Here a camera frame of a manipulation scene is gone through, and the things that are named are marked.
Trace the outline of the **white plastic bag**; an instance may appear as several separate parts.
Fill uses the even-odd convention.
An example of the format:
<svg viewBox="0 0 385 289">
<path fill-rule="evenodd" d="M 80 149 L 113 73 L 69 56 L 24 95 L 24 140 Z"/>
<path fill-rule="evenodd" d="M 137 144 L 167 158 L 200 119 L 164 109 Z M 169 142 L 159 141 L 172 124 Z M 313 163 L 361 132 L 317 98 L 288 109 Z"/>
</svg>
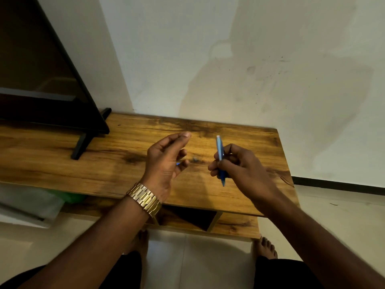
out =
<svg viewBox="0 0 385 289">
<path fill-rule="evenodd" d="M 50 228 L 64 204 L 46 189 L 0 183 L 0 223 Z"/>
</svg>

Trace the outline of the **gold metal wristwatch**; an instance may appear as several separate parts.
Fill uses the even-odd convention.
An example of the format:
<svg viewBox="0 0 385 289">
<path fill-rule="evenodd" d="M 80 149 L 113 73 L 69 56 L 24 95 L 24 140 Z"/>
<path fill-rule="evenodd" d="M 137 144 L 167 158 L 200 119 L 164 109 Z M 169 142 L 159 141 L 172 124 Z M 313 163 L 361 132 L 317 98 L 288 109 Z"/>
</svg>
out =
<svg viewBox="0 0 385 289">
<path fill-rule="evenodd" d="M 151 218 L 155 218 L 162 207 L 156 195 L 141 183 L 135 183 L 126 195 L 136 201 Z"/>
</svg>

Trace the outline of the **black skirting board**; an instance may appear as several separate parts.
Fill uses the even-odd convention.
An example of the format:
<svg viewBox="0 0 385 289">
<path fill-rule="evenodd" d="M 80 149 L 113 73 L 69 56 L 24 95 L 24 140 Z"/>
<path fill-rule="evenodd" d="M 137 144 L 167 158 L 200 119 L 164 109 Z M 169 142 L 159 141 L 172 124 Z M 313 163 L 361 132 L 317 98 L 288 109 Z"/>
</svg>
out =
<svg viewBox="0 0 385 289">
<path fill-rule="evenodd" d="M 385 196 L 385 188 L 377 187 L 377 186 L 342 183 L 337 181 L 302 178 L 302 177 L 296 177 L 296 176 L 293 176 L 292 180 L 293 180 L 293 183 L 296 185 Z"/>
</svg>

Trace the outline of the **black shorts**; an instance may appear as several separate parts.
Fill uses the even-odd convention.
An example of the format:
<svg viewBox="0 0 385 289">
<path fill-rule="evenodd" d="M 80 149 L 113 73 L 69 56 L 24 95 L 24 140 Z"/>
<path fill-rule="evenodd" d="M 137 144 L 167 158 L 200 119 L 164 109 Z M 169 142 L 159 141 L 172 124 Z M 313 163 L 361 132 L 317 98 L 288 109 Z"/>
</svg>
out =
<svg viewBox="0 0 385 289">
<path fill-rule="evenodd" d="M 324 289 L 301 261 L 258 256 L 255 269 L 253 289 Z M 141 273 L 142 260 L 137 251 L 122 255 L 99 289 L 140 289 Z"/>
</svg>

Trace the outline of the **person's right hand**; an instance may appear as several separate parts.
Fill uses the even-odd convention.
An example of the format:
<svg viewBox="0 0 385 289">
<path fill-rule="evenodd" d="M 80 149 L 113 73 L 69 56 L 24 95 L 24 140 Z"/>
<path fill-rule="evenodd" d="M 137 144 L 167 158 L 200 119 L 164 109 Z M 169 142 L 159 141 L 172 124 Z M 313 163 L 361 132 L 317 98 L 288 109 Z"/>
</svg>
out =
<svg viewBox="0 0 385 289">
<path fill-rule="evenodd" d="M 260 212 L 264 205 L 271 204 L 274 197 L 280 194 L 267 170 L 251 150 L 236 144 L 226 145 L 224 160 L 240 161 L 240 165 L 244 168 L 243 175 L 240 179 L 233 179 L 233 181 Z M 218 177 L 218 161 L 218 153 L 215 153 L 214 161 L 208 166 L 211 176 Z"/>
</svg>

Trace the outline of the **blue pen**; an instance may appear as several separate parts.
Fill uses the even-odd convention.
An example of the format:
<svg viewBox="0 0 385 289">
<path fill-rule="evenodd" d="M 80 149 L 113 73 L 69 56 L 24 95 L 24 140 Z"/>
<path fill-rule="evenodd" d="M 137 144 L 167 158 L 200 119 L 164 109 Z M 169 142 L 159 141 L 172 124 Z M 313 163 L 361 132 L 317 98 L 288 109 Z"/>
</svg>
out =
<svg viewBox="0 0 385 289">
<path fill-rule="evenodd" d="M 218 160 L 221 161 L 224 159 L 224 150 L 223 150 L 223 142 L 219 135 L 216 136 L 216 147 L 218 152 Z M 225 186 L 227 173 L 224 170 L 218 169 L 218 177 L 221 181 L 222 186 Z"/>
</svg>

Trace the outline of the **person's left forearm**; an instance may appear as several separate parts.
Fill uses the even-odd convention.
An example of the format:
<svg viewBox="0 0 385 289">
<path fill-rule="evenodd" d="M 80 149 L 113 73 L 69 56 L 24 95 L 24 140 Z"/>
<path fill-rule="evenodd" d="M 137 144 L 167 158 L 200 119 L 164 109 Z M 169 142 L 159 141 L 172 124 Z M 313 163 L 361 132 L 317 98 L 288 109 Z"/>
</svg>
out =
<svg viewBox="0 0 385 289">
<path fill-rule="evenodd" d="M 149 217 L 124 197 L 18 289 L 97 289 Z"/>
</svg>

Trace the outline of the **person's left hand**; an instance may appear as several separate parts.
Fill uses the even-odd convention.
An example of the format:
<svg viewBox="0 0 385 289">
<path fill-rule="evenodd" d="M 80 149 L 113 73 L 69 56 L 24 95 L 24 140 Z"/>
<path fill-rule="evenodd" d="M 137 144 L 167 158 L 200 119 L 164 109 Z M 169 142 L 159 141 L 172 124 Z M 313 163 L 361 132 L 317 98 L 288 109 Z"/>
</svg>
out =
<svg viewBox="0 0 385 289">
<path fill-rule="evenodd" d="M 147 150 L 145 172 L 140 180 L 161 203 L 169 197 L 172 181 L 189 166 L 189 160 L 185 159 L 185 148 L 177 156 L 168 156 L 163 152 L 164 138 Z"/>
</svg>

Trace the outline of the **black flat television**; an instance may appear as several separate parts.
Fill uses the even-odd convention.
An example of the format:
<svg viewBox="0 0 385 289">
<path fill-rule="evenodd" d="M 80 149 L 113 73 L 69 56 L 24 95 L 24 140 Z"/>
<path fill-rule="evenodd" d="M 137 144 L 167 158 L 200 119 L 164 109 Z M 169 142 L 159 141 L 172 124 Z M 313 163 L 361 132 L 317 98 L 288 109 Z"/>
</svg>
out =
<svg viewBox="0 0 385 289">
<path fill-rule="evenodd" d="M 37 0 L 0 0 L 0 120 L 82 132 L 71 159 L 107 135 L 99 111 Z"/>
</svg>

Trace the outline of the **person's right foot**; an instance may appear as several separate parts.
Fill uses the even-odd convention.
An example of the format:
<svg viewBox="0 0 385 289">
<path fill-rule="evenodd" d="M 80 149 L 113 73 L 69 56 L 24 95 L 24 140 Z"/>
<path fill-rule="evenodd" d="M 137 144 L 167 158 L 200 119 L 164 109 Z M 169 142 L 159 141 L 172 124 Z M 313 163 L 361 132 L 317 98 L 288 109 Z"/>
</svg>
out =
<svg viewBox="0 0 385 289">
<path fill-rule="evenodd" d="M 266 237 L 260 237 L 259 239 L 253 240 L 251 253 L 254 261 L 256 261 L 258 257 L 278 259 L 275 246 Z"/>
</svg>

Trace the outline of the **green plastic bag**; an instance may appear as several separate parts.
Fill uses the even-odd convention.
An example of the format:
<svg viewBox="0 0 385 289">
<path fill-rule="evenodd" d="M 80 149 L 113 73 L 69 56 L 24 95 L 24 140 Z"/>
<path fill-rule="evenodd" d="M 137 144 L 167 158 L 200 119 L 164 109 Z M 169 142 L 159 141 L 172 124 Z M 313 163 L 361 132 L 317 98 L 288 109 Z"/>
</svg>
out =
<svg viewBox="0 0 385 289">
<path fill-rule="evenodd" d="M 69 192 L 53 190 L 53 189 L 49 189 L 47 191 L 50 194 L 53 194 L 56 197 L 62 199 L 67 204 L 79 204 L 79 203 L 82 203 L 87 198 L 87 195 L 85 194 L 69 193 Z"/>
</svg>

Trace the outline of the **person's right forearm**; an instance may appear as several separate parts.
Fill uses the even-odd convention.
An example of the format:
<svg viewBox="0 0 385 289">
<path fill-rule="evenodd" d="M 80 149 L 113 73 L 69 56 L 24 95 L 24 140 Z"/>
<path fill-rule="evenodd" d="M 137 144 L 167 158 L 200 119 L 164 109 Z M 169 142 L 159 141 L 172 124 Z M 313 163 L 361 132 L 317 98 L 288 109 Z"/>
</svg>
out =
<svg viewBox="0 0 385 289">
<path fill-rule="evenodd" d="M 385 277 L 273 189 L 253 201 L 328 289 L 385 289 Z"/>
</svg>

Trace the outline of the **wooden television table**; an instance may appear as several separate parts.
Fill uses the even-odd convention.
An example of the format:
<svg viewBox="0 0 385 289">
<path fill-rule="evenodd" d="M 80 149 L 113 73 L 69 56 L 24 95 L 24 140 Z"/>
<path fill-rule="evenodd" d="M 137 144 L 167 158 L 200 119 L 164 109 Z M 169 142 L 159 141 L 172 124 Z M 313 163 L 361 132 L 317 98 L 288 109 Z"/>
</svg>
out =
<svg viewBox="0 0 385 289">
<path fill-rule="evenodd" d="M 278 131 L 272 128 L 179 118 L 123 115 L 107 118 L 109 135 L 95 137 L 79 160 L 70 155 L 80 135 L 43 126 L 0 122 L 0 183 L 85 194 L 62 211 L 99 218 L 136 183 L 145 169 L 147 149 L 169 134 L 189 131 L 189 167 L 173 182 L 171 194 L 147 227 L 223 238 L 260 237 L 263 217 L 227 179 L 223 187 L 207 166 L 214 160 L 216 136 L 253 151 L 274 183 L 300 207 Z M 201 164 L 191 163 L 197 156 Z"/>
</svg>

